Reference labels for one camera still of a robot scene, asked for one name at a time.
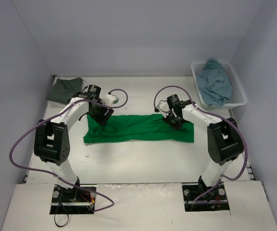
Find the green t shirt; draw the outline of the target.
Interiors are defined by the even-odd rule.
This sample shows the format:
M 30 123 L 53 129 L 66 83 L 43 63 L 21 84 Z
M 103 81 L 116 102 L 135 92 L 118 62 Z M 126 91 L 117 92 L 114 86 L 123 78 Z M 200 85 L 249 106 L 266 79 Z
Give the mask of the green t shirt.
M 87 116 L 88 131 L 83 137 L 85 144 L 116 143 L 126 141 L 195 141 L 194 125 L 186 123 L 173 130 L 162 120 L 162 115 L 113 115 L 105 126 L 100 126 Z

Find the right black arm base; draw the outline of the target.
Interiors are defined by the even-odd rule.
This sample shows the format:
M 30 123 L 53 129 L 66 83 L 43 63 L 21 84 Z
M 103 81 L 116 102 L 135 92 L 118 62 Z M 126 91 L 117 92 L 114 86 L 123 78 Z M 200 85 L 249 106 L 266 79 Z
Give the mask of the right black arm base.
M 230 210 L 223 183 L 207 195 L 194 201 L 201 192 L 197 184 L 182 185 L 185 212 L 213 212 Z

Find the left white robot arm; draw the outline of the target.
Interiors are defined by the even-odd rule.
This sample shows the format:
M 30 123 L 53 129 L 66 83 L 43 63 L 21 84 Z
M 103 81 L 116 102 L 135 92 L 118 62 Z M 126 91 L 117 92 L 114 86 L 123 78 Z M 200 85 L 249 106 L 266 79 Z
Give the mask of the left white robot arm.
M 63 191 L 63 197 L 70 202 L 80 197 L 78 176 L 73 172 L 68 156 L 70 154 L 69 130 L 82 118 L 90 115 L 100 126 L 106 125 L 114 110 L 111 106 L 118 103 L 117 96 L 108 93 L 100 97 L 101 88 L 90 85 L 86 92 L 76 93 L 68 101 L 62 115 L 42 124 L 36 129 L 34 154 L 45 162 L 52 172 L 70 185 L 57 180 L 57 185 Z

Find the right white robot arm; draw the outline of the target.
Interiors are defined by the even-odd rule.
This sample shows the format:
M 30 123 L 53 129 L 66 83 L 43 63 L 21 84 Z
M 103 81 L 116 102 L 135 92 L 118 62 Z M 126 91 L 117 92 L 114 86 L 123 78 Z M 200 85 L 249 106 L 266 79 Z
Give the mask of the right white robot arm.
M 230 164 L 245 151 L 244 142 L 232 118 L 204 111 L 191 100 L 181 101 L 176 94 L 169 96 L 164 103 L 168 111 L 163 121 L 174 130 L 190 122 L 207 134 L 207 151 L 210 161 L 198 179 L 198 196 L 195 203 L 207 202 L 221 183 Z

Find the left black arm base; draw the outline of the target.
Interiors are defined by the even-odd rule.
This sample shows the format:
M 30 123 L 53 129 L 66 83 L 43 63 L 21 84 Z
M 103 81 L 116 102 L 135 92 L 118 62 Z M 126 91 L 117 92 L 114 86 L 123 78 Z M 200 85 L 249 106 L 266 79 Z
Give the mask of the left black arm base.
M 68 222 L 70 215 L 94 214 L 95 196 L 86 191 L 74 188 L 71 192 L 59 185 L 54 185 L 50 214 L 56 227 L 63 228 Z

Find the teal cloth in basket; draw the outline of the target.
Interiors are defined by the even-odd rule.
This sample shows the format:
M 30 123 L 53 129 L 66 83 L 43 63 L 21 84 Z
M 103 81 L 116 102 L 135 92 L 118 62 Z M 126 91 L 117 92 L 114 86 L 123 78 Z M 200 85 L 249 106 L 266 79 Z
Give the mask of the teal cloth in basket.
M 232 85 L 223 66 L 209 58 L 196 77 L 199 92 L 207 106 L 222 107 L 231 102 Z

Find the white plastic basket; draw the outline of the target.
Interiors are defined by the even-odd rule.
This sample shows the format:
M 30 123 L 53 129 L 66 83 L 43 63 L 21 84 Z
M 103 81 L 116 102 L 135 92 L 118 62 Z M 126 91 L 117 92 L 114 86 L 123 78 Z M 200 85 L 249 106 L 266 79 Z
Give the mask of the white plastic basket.
M 203 71 L 206 61 L 199 61 L 199 62 L 192 62 L 191 63 L 191 71 L 193 74 L 194 82 L 198 91 L 198 96 L 200 100 L 200 105 L 203 109 L 205 110 L 231 110 L 233 108 L 239 107 L 239 106 L 244 106 L 247 103 L 247 96 L 246 93 L 243 89 L 243 86 L 239 80 L 239 77 L 237 73 L 235 72 L 234 68 L 229 62 L 226 61 L 220 61 L 219 62 L 222 67 L 225 70 L 225 73 L 228 75 L 231 86 L 232 86 L 232 96 L 231 96 L 231 102 L 226 103 L 223 106 L 208 106 L 205 104 L 202 95 L 200 93 L 200 90 L 198 88 L 197 84 L 197 77 L 198 74 Z

